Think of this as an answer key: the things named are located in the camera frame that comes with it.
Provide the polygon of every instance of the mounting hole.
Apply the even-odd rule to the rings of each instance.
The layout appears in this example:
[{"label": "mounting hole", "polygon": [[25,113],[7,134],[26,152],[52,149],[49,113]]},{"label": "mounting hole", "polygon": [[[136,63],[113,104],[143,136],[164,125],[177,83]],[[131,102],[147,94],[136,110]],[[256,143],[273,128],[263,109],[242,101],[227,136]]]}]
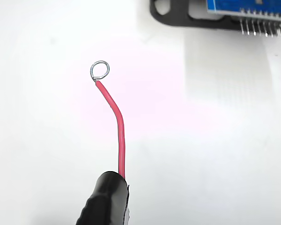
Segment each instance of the mounting hole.
[{"label": "mounting hole", "polygon": [[170,11],[171,0],[156,0],[155,7],[160,15],[165,15]]}]

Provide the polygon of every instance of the red insulated wire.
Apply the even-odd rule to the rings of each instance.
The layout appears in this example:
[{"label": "red insulated wire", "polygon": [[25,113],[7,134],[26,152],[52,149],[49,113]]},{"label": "red insulated wire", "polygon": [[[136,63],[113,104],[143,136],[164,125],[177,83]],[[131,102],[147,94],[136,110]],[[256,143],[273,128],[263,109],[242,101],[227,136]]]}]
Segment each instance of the red insulated wire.
[{"label": "red insulated wire", "polygon": [[121,111],[117,104],[112,99],[106,88],[100,81],[96,81],[97,88],[101,91],[104,98],[111,106],[118,122],[118,173],[125,178],[125,134],[124,134],[124,121]]}]

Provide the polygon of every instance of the wire loop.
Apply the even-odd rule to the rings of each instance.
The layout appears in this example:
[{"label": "wire loop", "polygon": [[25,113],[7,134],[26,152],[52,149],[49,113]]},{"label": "wire loop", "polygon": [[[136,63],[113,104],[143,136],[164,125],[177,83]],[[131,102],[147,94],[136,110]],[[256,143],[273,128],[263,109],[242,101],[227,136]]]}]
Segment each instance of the wire loop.
[{"label": "wire loop", "polygon": [[[98,65],[98,64],[100,64],[100,63],[103,63],[103,64],[105,64],[105,66],[106,66],[106,72],[105,72],[105,74],[103,74],[102,76],[94,76],[94,67],[95,67],[95,65]],[[105,61],[103,61],[103,60],[101,60],[101,61],[97,61],[97,62],[95,62],[91,67],[90,67],[90,76],[92,77],[92,79],[94,80],[94,81],[96,81],[96,80],[101,80],[101,79],[103,79],[104,77],[106,77],[108,74],[109,74],[109,70],[110,70],[110,68],[109,68],[109,65],[108,65],[108,63],[107,62],[105,62]]]}]

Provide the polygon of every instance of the black plastic bracket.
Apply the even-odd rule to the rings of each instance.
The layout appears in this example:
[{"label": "black plastic bracket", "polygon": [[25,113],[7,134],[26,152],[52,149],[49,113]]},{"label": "black plastic bracket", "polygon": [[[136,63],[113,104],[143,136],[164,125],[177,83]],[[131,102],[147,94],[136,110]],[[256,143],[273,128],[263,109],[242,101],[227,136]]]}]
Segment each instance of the black plastic bracket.
[{"label": "black plastic bracket", "polygon": [[224,16],[220,20],[194,19],[189,16],[190,0],[171,0],[170,11],[161,15],[155,7],[156,0],[150,0],[150,12],[159,22],[170,26],[201,27],[210,29],[240,30],[240,23],[233,21],[231,16]]}]

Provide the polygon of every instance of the black handle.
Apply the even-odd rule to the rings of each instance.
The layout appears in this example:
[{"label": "black handle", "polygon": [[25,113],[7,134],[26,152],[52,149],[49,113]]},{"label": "black handle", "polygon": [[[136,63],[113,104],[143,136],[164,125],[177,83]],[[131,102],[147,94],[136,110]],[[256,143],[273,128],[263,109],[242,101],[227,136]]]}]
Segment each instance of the black handle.
[{"label": "black handle", "polygon": [[128,186],[121,175],[103,173],[76,225],[123,225],[128,197]]}]

